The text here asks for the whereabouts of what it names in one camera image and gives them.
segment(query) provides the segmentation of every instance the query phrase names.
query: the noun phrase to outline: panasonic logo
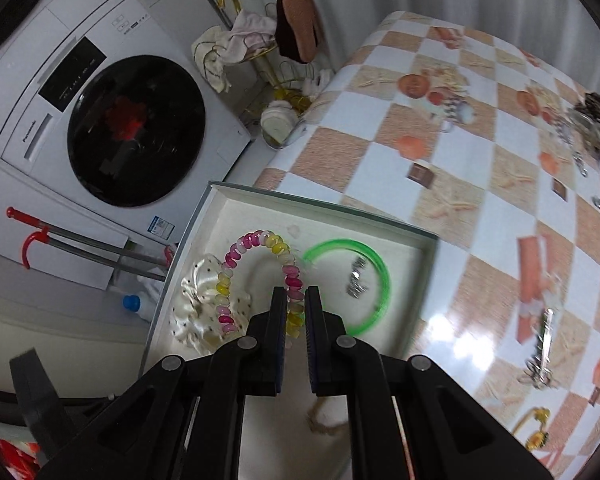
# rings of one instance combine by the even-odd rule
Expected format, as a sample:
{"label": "panasonic logo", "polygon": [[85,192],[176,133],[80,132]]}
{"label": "panasonic logo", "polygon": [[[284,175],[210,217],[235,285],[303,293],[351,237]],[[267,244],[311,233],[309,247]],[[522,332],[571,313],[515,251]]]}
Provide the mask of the panasonic logo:
{"label": "panasonic logo", "polygon": [[36,125],[36,121],[33,121],[31,123],[31,126],[29,127],[29,129],[27,130],[27,134],[24,136],[24,138],[22,139],[22,142],[27,142],[27,139],[29,139],[29,134],[31,133],[31,131],[33,130],[33,127]]}

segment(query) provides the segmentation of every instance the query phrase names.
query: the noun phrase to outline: colorful beaded coil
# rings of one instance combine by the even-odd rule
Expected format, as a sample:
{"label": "colorful beaded coil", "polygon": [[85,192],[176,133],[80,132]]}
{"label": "colorful beaded coil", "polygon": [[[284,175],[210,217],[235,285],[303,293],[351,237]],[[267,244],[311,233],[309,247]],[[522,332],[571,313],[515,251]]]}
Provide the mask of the colorful beaded coil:
{"label": "colorful beaded coil", "polygon": [[286,334],[291,337],[298,337],[300,335],[300,327],[304,324],[304,294],[302,293],[302,281],[299,278],[300,269],[296,266],[296,258],[291,254],[289,246],[285,244],[280,235],[271,231],[256,231],[241,236],[224,256],[222,272],[218,274],[218,284],[216,285],[218,294],[214,298],[218,321],[222,325],[222,331],[227,333],[238,330],[229,310],[231,278],[234,276],[234,269],[238,266],[237,262],[242,258],[242,255],[252,247],[259,246],[271,249],[271,252],[276,255],[278,261],[282,264],[282,272],[285,275],[286,295],[288,296]]}

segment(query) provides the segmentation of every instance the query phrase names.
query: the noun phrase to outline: metal hair clip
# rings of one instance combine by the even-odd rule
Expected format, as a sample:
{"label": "metal hair clip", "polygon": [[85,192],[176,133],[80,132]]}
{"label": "metal hair clip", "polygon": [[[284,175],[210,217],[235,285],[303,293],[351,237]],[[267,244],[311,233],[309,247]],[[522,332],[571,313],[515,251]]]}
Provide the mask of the metal hair clip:
{"label": "metal hair clip", "polygon": [[347,294],[353,298],[358,298],[361,294],[368,290],[368,287],[360,283],[360,270],[366,266],[366,260],[357,257],[351,264],[351,275],[349,277],[349,285],[347,285]]}

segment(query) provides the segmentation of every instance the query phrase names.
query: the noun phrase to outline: washing machine door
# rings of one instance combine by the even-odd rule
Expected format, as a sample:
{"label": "washing machine door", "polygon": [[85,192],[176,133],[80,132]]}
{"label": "washing machine door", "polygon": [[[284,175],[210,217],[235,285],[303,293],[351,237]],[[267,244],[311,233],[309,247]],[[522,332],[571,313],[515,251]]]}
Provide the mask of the washing machine door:
{"label": "washing machine door", "polygon": [[129,57],[103,69],[78,98],[69,160],[92,195],[114,206],[141,206],[186,176],[204,131],[202,94],[186,70],[162,57]]}

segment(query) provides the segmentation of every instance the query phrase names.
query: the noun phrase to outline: green ring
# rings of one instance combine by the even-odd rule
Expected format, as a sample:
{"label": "green ring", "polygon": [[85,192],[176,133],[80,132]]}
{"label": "green ring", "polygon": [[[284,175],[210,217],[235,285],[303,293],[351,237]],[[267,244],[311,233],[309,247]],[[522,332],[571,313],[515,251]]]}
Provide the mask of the green ring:
{"label": "green ring", "polygon": [[376,309],[374,310],[373,314],[367,319],[365,319],[361,324],[347,328],[347,333],[349,335],[356,336],[369,330],[386,313],[387,309],[389,308],[389,296],[391,294],[391,279],[389,278],[389,270],[386,268],[384,261],[378,255],[378,253],[376,253],[371,247],[361,242],[357,242],[355,240],[349,240],[346,238],[328,240],[327,242],[323,242],[321,244],[313,246],[311,249],[304,253],[302,259],[312,264],[316,260],[316,258],[319,258],[324,253],[329,253],[338,249],[353,251],[364,256],[374,266],[374,269],[376,270],[376,272],[378,273],[378,277],[380,278],[380,296],[378,299],[378,304],[376,305]]}

